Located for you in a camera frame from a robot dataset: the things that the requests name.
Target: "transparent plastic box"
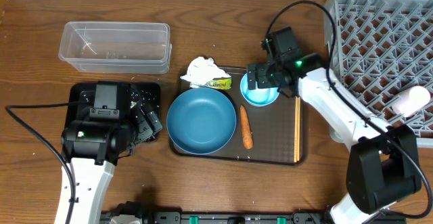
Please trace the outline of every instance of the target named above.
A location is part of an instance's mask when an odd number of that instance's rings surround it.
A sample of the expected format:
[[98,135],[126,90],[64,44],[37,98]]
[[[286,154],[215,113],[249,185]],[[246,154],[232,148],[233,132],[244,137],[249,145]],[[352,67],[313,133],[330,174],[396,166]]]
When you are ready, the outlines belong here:
[[69,22],[59,50],[81,72],[163,74],[170,55],[170,27],[137,22]]

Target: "small light blue bowl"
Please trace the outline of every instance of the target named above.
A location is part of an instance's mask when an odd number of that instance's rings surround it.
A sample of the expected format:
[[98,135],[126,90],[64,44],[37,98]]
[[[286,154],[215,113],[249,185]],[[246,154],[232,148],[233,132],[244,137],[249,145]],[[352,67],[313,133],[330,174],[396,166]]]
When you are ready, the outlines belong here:
[[278,98],[278,88],[249,90],[247,80],[248,76],[245,74],[242,77],[240,89],[242,96],[249,104],[257,107],[267,106]]

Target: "wire rack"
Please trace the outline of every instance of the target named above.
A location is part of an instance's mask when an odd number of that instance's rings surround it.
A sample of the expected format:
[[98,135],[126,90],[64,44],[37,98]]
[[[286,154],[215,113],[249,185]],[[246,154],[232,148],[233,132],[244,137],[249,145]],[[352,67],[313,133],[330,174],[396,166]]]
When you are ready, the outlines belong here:
[[412,86],[433,94],[433,0],[328,0],[326,6],[337,25],[336,76],[373,113],[409,125],[420,147],[433,147],[433,99],[409,118],[392,109],[396,95]]

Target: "wooden tabletop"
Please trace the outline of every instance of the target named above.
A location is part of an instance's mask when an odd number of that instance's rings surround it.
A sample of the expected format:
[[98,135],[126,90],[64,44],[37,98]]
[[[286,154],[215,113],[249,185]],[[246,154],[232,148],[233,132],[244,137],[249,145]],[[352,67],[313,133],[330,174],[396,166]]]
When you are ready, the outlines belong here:
[[[79,82],[153,81],[162,89],[161,120],[174,100],[179,69],[199,55],[219,66],[264,62],[260,48],[273,16],[298,0],[9,0],[0,25],[0,108],[8,104],[67,102]],[[325,0],[312,0],[324,3]],[[326,55],[322,13],[299,6],[284,14],[275,30],[294,29],[306,52]],[[173,52],[167,74],[98,74],[76,71],[59,60],[69,21],[162,22],[170,28]],[[61,150],[65,108],[21,110],[26,122]],[[53,223],[61,166],[28,131],[0,110],[0,223]],[[309,108],[309,157],[297,167],[200,160],[175,156],[167,131],[156,143],[140,145],[122,159],[108,188],[104,210],[126,201],[182,208],[185,212],[291,212],[325,210],[346,193],[348,152],[329,138],[328,125]],[[433,151],[420,162],[433,182]],[[425,191],[398,210],[421,212]],[[410,223],[431,223],[433,215]]]

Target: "white cylinder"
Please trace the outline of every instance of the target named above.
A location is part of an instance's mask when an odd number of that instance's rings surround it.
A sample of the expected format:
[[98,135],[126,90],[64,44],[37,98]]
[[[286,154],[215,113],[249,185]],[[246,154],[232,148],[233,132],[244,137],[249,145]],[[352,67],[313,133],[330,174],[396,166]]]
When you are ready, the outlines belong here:
[[392,105],[392,109],[397,114],[402,114],[404,117],[412,116],[430,101],[430,92],[419,85],[406,89],[398,95],[400,99]]

